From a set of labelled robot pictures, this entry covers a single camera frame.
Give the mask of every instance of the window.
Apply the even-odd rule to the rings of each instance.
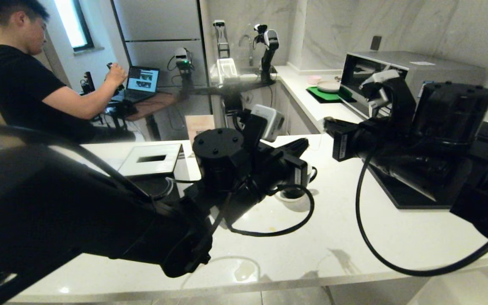
[[[92,37],[79,0],[55,0],[65,31],[75,52],[93,48]]]

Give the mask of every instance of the laptop keyboard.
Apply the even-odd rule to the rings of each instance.
[[[145,97],[149,93],[143,93],[143,92],[135,92],[135,91],[128,91],[125,93],[126,98],[141,98]]]

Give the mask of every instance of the man's hand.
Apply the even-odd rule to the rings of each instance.
[[[124,68],[116,62],[110,67],[110,71],[107,73],[106,82],[114,85],[114,88],[124,83],[128,75],[125,73]]]

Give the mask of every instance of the label sticker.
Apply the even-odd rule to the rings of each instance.
[[[300,185],[300,182],[302,182],[302,171],[300,168],[295,168],[295,184]]]
[[[340,154],[339,154],[340,159],[345,158],[346,147],[347,147],[347,135],[343,135],[340,141]]]
[[[410,64],[417,64],[419,66],[436,66],[436,64],[428,61],[410,61]]]

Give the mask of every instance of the microwave oven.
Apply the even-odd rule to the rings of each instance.
[[[374,73],[394,69],[406,81],[410,92],[419,102],[427,83],[452,81],[468,85],[482,85],[485,69],[470,64],[434,58],[405,51],[348,53],[342,72],[339,96],[342,102],[364,119],[370,110],[359,86]],[[380,109],[379,116],[389,116],[391,105]]]

